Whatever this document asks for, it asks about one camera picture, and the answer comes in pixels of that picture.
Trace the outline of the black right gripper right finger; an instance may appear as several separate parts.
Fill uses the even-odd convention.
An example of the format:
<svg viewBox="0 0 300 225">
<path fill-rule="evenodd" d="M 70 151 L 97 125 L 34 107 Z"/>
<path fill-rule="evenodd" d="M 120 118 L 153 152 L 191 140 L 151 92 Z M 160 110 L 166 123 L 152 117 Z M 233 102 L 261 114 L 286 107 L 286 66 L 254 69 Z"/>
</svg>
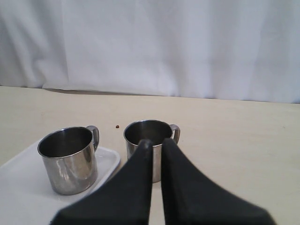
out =
<svg viewBox="0 0 300 225">
<path fill-rule="evenodd" d="M 173 139 L 162 145 L 161 189 L 167 225 L 274 225 L 266 209 L 225 190 L 184 155 Z"/>
</svg>

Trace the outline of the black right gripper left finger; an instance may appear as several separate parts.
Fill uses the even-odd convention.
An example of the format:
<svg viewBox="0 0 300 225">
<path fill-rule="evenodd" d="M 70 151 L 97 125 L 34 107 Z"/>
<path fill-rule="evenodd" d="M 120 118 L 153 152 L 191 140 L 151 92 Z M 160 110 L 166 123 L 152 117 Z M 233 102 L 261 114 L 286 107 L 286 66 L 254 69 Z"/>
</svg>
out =
<svg viewBox="0 0 300 225">
<path fill-rule="evenodd" d="M 53 225 L 147 225 L 150 217 L 153 144 L 141 140 L 133 156 L 99 189 L 59 210 Z"/>
</svg>

